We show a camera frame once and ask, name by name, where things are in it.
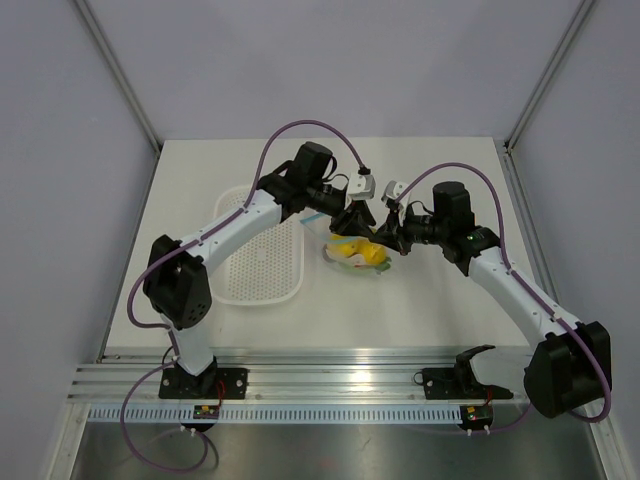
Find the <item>yellow toy pear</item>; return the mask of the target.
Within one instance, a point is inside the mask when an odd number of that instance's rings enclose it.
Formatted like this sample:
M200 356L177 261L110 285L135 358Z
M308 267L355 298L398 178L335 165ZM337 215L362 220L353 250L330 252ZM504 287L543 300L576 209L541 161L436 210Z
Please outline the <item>yellow toy pear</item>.
M366 264L372 267L380 267L387 261L386 248L375 243L364 243L361 248L361 255Z

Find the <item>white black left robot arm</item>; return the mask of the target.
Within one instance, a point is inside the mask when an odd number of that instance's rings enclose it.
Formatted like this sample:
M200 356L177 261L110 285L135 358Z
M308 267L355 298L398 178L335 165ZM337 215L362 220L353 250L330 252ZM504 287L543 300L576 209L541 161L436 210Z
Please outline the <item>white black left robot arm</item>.
M152 245L142 283L152 308L167 328L175 359L162 383L175 398L219 394L218 366L203 330L212 307L210 275L254 237L305 209L330 217L342 237L369 238L375 220L367 202L375 191L369 168L337 188L325 176L334 163L326 147L308 141L295 157L256 179L242 206L181 240L167 235Z

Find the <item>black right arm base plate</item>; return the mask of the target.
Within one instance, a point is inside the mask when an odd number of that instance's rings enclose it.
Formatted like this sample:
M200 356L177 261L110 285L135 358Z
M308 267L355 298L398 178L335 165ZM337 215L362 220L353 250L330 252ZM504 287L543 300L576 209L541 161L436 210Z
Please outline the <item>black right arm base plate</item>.
M503 387L482 384L476 378L471 360L478 354L495 349L481 345L455 357L448 367L425 367L413 375L413 383L421 386L427 400L511 400L514 394Z

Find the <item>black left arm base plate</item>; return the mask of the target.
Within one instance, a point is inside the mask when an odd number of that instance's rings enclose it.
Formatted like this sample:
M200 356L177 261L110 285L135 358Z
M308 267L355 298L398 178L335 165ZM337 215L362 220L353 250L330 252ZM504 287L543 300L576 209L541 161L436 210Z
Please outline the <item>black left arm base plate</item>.
M244 368L217 367L193 376L177 366L163 371L158 397L168 400L243 400L248 373Z

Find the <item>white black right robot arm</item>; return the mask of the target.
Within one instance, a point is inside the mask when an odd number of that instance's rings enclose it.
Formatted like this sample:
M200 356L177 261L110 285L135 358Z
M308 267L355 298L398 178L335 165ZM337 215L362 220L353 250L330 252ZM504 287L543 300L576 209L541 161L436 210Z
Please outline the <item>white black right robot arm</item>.
M611 343L604 326L585 324L555 302L508 258L502 236L480 226L461 182L432 189L434 209L418 215L409 187L391 181L382 200L389 210L374 240L402 255L415 244L437 245L446 260L482 287L506 312L533 350L523 369L523 387L535 409L555 418L592 401L611 409Z

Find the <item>clear teal-zipper zip bag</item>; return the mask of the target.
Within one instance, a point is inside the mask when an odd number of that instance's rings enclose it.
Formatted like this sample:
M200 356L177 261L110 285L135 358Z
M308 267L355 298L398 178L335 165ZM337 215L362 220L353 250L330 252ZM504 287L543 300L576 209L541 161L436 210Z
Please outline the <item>clear teal-zipper zip bag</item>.
M382 275L391 269L392 259L384 246L365 237L332 233L330 222L331 218L321 213L299 220L312 250L326 265L336 271L363 276Z

